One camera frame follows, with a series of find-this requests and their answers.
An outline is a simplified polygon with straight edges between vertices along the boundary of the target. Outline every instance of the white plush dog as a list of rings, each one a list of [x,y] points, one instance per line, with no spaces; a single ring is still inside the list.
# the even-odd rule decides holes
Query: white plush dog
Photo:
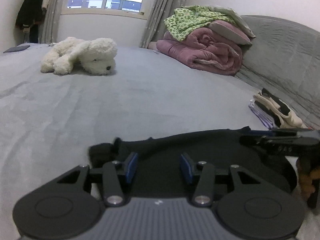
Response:
[[[114,57],[116,43],[112,39],[99,38],[84,41],[68,37],[53,46],[41,62],[41,72],[70,74],[74,63],[80,62],[87,72],[93,75],[108,75],[116,67]]]

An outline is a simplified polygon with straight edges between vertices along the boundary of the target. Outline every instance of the window frame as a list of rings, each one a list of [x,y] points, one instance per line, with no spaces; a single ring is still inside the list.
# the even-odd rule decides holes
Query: window frame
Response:
[[[132,12],[119,9],[108,9],[108,8],[67,8],[68,0],[63,1],[63,7],[61,15],[72,15],[72,14],[104,14],[114,16],[132,17],[138,19],[148,19],[148,15],[154,0],[142,0],[140,12]]]

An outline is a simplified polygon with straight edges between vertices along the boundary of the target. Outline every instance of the curtain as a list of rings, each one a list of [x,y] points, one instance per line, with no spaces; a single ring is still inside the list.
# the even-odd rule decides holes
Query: curtain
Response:
[[[63,0],[49,0],[47,13],[43,24],[41,43],[57,42],[59,19]]]
[[[151,41],[163,39],[166,27],[164,20],[173,14],[173,10],[185,5],[186,0],[156,0],[151,9],[147,25],[140,43],[147,48]]]

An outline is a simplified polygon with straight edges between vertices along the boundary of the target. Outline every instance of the pink comforter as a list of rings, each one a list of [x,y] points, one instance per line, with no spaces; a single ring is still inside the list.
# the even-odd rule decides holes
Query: pink comforter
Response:
[[[234,75],[241,67],[238,45],[208,28],[198,28],[178,42],[169,32],[157,41],[157,49],[190,68],[221,75]]]

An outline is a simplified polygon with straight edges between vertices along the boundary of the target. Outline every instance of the metal bolt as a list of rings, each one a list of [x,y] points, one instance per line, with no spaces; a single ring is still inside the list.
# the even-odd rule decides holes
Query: metal bolt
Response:
[[[120,196],[110,196],[107,198],[107,202],[111,205],[119,205],[123,201],[123,198]]]
[[[199,205],[206,205],[210,202],[210,198],[208,196],[196,196],[195,197],[195,202]]]

